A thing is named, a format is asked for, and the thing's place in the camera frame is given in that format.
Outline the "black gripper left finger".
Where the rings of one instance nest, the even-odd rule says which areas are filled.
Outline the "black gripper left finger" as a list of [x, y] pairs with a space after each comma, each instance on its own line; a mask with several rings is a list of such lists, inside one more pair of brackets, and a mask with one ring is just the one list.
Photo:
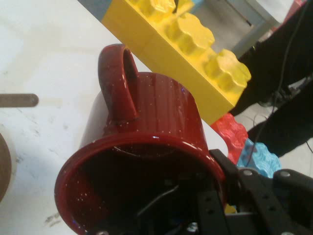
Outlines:
[[200, 235], [229, 235], [223, 207], [215, 190], [198, 192], [196, 203]]

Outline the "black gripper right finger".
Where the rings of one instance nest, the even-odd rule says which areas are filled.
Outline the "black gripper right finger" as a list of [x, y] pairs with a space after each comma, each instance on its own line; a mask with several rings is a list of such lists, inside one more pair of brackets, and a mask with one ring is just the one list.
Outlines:
[[313, 233], [313, 179], [281, 169], [267, 178], [250, 168], [237, 168], [220, 150], [209, 151], [225, 175], [229, 204], [254, 209], [269, 235]]

